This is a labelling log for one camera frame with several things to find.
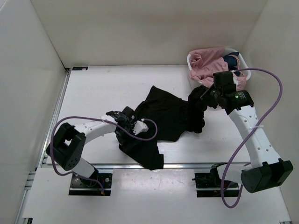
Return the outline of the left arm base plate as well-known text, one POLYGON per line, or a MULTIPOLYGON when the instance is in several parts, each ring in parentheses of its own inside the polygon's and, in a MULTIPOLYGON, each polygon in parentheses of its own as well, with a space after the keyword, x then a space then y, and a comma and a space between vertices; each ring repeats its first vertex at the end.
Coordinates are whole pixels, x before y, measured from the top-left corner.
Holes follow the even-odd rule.
POLYGON ((101 186, 96 182, 83 180, 72 175, 69 195, 70 196, 110 196, 112 187, 112 173, 99 173, 98 181, 101 182, 104 191, 102 192, 101 186))

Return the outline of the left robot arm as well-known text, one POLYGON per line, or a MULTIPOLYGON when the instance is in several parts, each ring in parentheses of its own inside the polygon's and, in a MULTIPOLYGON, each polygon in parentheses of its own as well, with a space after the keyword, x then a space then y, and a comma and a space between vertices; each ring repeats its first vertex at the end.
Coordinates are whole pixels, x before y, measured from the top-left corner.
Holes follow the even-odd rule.
POLYGON ((58 175, 76 175, 86 186, 92 187, 98 181, 98 171, 82 158, 85 145, 114 133, 120 144, 130 147, 140 141, 139 135, 147 132, 148 126, 129 107, 121 112, 109 111, 99 119, 81 119, 85 122, 79 125, 71 125, 67 122, 68 118, 59 121, 51 134, 46 153, 58 175))

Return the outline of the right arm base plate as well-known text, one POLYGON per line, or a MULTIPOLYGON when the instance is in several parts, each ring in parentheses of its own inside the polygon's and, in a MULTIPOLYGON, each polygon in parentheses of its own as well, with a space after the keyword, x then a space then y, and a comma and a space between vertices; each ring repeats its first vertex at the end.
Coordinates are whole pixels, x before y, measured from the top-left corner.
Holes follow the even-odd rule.
MULTIPOLYGON (((197 198, 221 197, 221 181, 212 179, 210 173, 195 172, 192 181, 195 182, 197 198)), ((240 187, 231 181, 224 182, 224 196, 237 197, 240 187)))

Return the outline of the black trousers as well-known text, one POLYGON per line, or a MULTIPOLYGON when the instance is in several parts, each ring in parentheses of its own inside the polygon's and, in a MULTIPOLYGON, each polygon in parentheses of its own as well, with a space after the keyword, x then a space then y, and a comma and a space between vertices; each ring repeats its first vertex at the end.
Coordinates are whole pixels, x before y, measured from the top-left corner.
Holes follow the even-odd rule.
POLYGON ((130 142, 119 144, 119 149, 146 169, 162 169, 164 156, 159 153, 157 143, 175 142, 185 131, 202 132, 207 105, 200 97, 207 89, 205 86, 193 89, 185 101, 152 86, 135 109, 137 118, 145 119, 148 131, 138 135, 142 141, 129 138, 130 142))

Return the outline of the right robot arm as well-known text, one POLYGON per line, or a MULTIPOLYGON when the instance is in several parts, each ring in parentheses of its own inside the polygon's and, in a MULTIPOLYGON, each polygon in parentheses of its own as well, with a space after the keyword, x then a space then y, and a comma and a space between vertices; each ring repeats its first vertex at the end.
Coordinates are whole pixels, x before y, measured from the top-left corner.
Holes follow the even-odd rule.
POLYGON ((256 115, 253 99, 246 90, 237 91, 231 71, 213 74, 213 85, 201 96, 212 108, 220 106, 237 127, 248 151, 250 164, 212 166, 210 182, 221 186, 231 181, 244 186, 249 193, 279 187, 293 171, 290 161, 282 160, 268 140, 256 115))

